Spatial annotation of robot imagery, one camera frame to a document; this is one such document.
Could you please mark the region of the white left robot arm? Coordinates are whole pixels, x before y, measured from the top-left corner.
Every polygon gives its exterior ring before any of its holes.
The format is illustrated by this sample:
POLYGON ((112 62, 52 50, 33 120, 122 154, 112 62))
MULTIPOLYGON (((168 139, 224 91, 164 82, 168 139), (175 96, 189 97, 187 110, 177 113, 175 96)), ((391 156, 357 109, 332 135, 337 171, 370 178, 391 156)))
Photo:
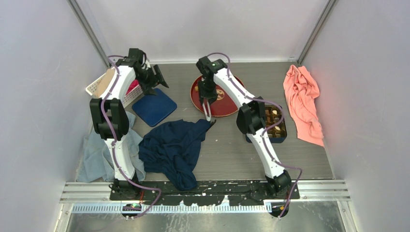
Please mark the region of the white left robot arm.
POLYGON ((158 85, 169 87, 158 65, 151 66, 146 53, 131 48, 126 56, 118 56, 112 62, 113 76, 102 95, 91 99, 90 111, 95 132, 107 145, 114 165, 113 191, 122 191, 130 200, 139 197, 141 186, 132 164, 126 137, 130 129, 129 120, 122 102, 129 86, 137 80, 145 95, 153 95, 158 85))

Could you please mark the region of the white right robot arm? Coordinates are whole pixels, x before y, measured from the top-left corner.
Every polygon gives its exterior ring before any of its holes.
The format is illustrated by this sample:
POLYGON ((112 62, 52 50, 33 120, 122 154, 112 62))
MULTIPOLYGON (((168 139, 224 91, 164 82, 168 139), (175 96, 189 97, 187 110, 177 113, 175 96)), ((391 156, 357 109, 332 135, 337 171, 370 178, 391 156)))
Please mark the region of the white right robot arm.
POLYGON ((201 73, 197 86, 206 119, 212 118, 210 105, 218 98, 216 87, 219 86, 238 108, 236 125, 251 140, 262 161, 269 194, 279 199, 287 191, 292 191, 294 183, 286 167, 279 162, 267 134, 263 98, 247 91, 221 59, 211 61, 202 57, 196 62, 196 67, 201 73))

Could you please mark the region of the clear plastic metal tongs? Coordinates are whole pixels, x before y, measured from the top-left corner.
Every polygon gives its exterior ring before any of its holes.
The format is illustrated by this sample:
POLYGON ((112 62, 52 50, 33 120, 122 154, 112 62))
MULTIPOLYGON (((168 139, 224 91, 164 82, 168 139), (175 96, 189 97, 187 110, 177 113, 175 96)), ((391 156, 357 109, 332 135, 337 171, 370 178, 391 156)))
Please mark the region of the clear plastic metal tongs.
POLYGON ((204 110, 204 115, 205 115, 206 120, 208 122, 211 122, 212 114, 211 114, 210 104, 209 104, 209 101, 207 99, 205 99, 203 101, 202 107, 203 107, 203 110, 204 110))

